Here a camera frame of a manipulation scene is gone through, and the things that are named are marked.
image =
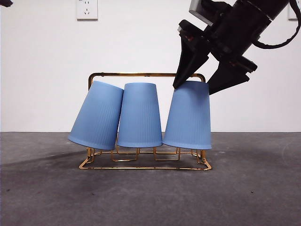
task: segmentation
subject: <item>black cable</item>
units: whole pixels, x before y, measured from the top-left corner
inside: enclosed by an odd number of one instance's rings
[[[298,19],[298,26],[296,28],[295,34],[293,34],[293,36],[291,38],[289,38],[288,40],[286,40],[285,42],[283,42],[281,44],[278,44],[278,45],[267,45],[267,44],[264,44],[264,43],[256,40],[256,41],[253,42],[253,44],[256,47],[264,48],[264,49],[280,48],[280,47],[286,46],[288,43],[290,43],[294,39],[294,37],[296,37],[296,35],[299,32],[300,27],[301,27],[301,12],[298,8],[296,0],[290,0],[290,5],[291,5],[291,7],[292,7],[293,11],[295,12],[295,14],[297,16],[297,19]]]

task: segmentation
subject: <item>concrete floor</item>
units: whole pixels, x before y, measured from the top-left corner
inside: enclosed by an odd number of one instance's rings
[[[301,133],[213,133],[210,171],[79,170],[85,156],[67,133],[1,133],[1,225],[301,225]]]

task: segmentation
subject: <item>blue cup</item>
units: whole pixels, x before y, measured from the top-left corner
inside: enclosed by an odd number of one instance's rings
[[[155,84],[137,82],[125,85],[117,144],[140,148],[162,145]]]
[[[186,81],[175,89],[163,143],[181,148],[211,149],[207,83]]]
[[[123,89],[94,81],[68,139],[103,150],[115,148]]]

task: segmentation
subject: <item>rack leg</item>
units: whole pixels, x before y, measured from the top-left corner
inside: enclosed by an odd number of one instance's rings
[[[154,159],[156,161],[179,161],[181,157],[181,149],[179,147],[176,148],[175,154],[178,154],[178,159],[157,159],[157,148],[153,147]]]
[[[138,155],[139,155],[139,153],[140,153],[140,148],[138,147],[138,148],[136,149],[136,153],[135,153],[136,156],[135,156],[134,159],[120,159],[120,160],[117,160],[117,159],[114,159],[113,152],[114,152],[114,150],[111,150],[111,160],[112,160],[112,161],[136,161],[136,160],[138,159]]]

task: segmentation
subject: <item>robotic arm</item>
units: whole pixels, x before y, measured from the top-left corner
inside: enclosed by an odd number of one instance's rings
[[[278,45],[259,42],[260,34],[288,2],[298,18],[296,33]],[[246,73],[255,71],[257,65],[242,55],[252,44],[259,48],[285,46],[301,25],[296,0],[237,0],[233,6],[222,1],[191,0],[189,12],[208,26],[203,31],[187,20],[179,23],[182,53],[173,86],[176,89],[182,85],[211,53],[219,66],[208,81],[210,94],[249,81]]]

